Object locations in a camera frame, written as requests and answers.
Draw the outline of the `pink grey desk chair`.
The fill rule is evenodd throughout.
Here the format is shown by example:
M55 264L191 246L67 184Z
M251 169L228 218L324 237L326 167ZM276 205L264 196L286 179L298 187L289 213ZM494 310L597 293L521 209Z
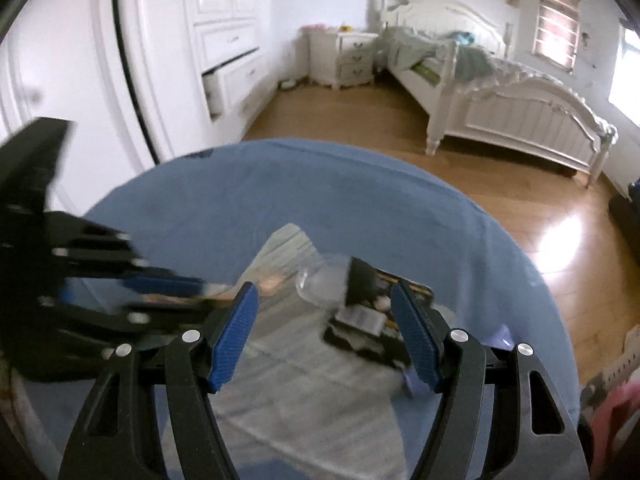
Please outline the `pink grey desk chair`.
M639 477L639 327L623 353L587 382L580 395L585 454L593 479Z

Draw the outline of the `white nightstand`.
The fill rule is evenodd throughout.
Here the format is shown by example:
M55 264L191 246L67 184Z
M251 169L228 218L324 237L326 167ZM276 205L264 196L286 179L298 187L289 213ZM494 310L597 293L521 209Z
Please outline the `white nightstand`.
M313 84L341 88L372 84L378 35L337 28L307 28L309 80Z

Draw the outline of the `white wooden bed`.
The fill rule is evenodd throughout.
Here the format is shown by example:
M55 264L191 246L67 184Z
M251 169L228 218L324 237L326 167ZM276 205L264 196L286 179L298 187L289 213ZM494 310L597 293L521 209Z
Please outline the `white wooden bed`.
M600 177L617 128L578 93L508 58L497 26L457 0L396 0L380 12L388 71L428 116L426 154L447 136Z

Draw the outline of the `blue round table cloth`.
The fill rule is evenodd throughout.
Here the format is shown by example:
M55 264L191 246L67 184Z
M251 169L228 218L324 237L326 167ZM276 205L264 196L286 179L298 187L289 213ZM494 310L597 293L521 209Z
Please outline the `blue round table cloth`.
M256 285L259 307L276 292L282 275L258 280L243 274L274 231L295 224L317 251L295 275L297 295L308 304L329 310L330 317L344 298L347 265L359 258L408 282L421 304L481 344L504 350L530 344L577 424L575 359L544 280L494 218L415 166L331 143L243 142L140 174L86 218L127 233L150 266L204 281L217 299L212 311L229 307L246 282ZM74 281L73 294L75 304L109 314L154 299L93 278ZM163 347L201 325L152 334L115 351ZM440 397L412 364L397 371L402 385L392 407L408 467L404 479L414 479ZM17 376L27 442L48 479L62 479L66 443L95 382L40 384ZM185 479L170 431L163 434L163 453L166 479Z

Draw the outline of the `black battery blister card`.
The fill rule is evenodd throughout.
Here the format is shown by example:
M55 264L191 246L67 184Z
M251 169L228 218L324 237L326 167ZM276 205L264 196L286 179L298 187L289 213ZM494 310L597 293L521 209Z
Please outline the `black battery blister card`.
M322 341L372 363L396 370L409 367L410 353L392 312L392 289L400 280L352 258L344 298L326 322Z

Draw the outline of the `white wardrobe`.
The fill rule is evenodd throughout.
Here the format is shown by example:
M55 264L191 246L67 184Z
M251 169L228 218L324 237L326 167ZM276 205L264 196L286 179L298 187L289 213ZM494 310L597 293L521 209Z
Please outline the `white wardrobe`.
M47 205L84 214L171 159L232 144L271 100L269 0L2 0L1 132L66 119Z

